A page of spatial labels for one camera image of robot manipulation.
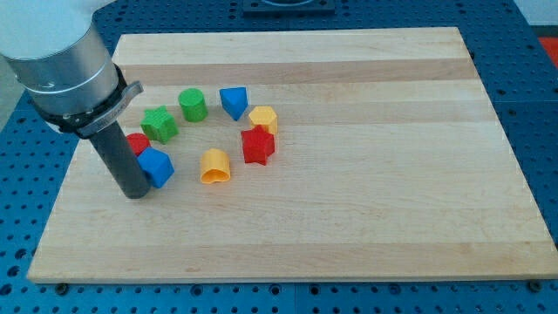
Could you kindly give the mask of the black clamp flange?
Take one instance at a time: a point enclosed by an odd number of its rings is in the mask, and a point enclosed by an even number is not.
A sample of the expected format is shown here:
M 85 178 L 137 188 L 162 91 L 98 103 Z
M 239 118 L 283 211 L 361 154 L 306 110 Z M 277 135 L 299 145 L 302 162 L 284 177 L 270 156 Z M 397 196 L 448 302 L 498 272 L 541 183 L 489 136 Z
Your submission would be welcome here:
M 32 105 L 51 128 L 58 133 L 75 133 L 81 139 L 89 139 L 109 127 L 128 107 L 134 97 L 144 92 L 139 81 L 127 84 L 123 72 L 114 65 L 119 82 L 114 91 L 102 102 L 83 112 L 68 114 L 54 113 L 44 104 L 39 103 L 39 97 L 32 97 Z

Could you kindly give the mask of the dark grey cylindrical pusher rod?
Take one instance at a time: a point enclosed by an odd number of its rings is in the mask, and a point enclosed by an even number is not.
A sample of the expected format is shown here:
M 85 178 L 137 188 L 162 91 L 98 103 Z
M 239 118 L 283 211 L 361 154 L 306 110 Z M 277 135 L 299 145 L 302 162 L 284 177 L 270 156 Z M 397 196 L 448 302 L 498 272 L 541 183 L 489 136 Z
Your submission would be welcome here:
M 125 197 L 139 199 L 148 193 L 151 185 L 118 122 L 95 133 L 90 142 Z

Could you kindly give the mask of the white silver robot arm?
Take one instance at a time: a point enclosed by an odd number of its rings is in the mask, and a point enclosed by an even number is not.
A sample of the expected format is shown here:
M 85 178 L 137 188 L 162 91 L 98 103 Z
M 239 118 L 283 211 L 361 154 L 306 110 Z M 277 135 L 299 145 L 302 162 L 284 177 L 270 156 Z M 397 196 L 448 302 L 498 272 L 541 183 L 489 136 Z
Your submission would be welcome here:
M 109 0 L 3 1 L 1 56 L 45 122 L 89 140 L 123 194 L 150 189 L 117 118 L 142 93 L 126 82 L 93 22 Z

